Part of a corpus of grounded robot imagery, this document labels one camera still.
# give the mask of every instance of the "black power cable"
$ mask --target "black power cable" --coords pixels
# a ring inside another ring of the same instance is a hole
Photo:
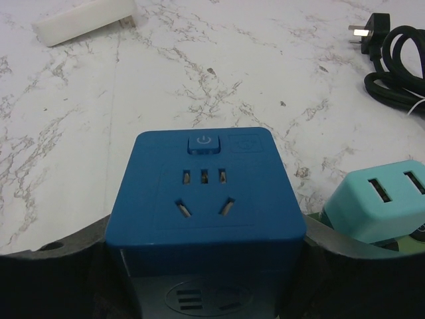
[[[392,108],[425,114],[425,30],[403,25],[389,32],[389,15],[374,13],[362,37],[362,53],[369,54],[376,72],[365,77],[366,91],[375,100]],[[392,49],[395,38],[400,36]],[[419,52],[422,78],[414,76],[401,61],[401,50],[408,39],[412,39]],[[381,64],[384,60],[388,71]],[[376,83],[380,80],[386,87]]]

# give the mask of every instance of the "power socket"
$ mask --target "power socket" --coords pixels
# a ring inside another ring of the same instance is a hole
[[[425,166],[408,160],[352,171],[324,211],[336,231],[364,243],[409,235],[425,223]]]
[[[177,130],[137,137],[106,243],[143,318],[272,319],[305,232],[269,131]]]

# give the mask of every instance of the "white plastic block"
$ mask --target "white plastic block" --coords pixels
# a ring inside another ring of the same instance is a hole
[[[95,0],[32,24],[48,47],[131,17],[137,11],[134,0]]]

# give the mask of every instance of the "blue power strip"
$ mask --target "blue power strip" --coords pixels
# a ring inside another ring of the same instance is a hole
[[[276,272],[285,281],[305,231],[269,131],[177,130],[137,137],[106,242],[130,278]]]

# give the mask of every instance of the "white marble surface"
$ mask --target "white marble surface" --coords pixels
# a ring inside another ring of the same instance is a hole
[[[423,120],[365,93],[347,30],[372,12],[423,28],[423,0],[138,0],[136,29],[44,47],[30,23],[71,2],[1,2],[1,254],[109,214],[146,130],[268,128],[306,213],[348,171],[425,161]],[[403,57],[419,73],[412,45]]]

